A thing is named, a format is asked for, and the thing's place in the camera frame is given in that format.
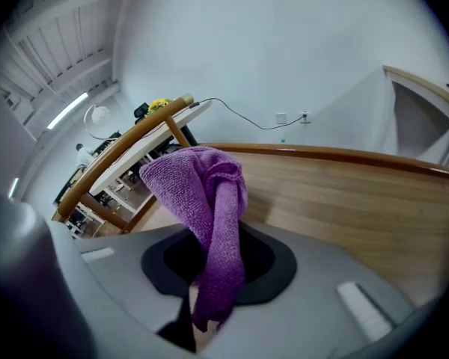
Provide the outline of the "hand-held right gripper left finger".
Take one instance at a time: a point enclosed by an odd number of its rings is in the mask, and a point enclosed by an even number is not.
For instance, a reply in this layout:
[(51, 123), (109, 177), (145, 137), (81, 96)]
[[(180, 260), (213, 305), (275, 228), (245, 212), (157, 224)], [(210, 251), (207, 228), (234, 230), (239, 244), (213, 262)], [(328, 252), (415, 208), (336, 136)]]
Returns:
[(81, 241), (62, 223), (48, 227), (95, 352), (195, 352), (188, 298), (163, 295), (141, 267), (149, 247), (183, 227)]

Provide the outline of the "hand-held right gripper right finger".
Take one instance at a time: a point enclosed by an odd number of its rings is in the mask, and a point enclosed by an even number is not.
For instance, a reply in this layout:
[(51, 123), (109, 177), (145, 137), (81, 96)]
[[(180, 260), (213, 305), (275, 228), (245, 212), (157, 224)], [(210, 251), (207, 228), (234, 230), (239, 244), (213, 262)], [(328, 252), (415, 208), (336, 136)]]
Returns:
[(205, 358), (339, 358), (368, 344), (338, 295), (355, 282), (394, 324), (414, 310), (388, 281), (343, 249), (278, 227), (248, 225), (287, 245), (297, 260), (291, 284), (266, 304), (235, 307), (201, 351)]

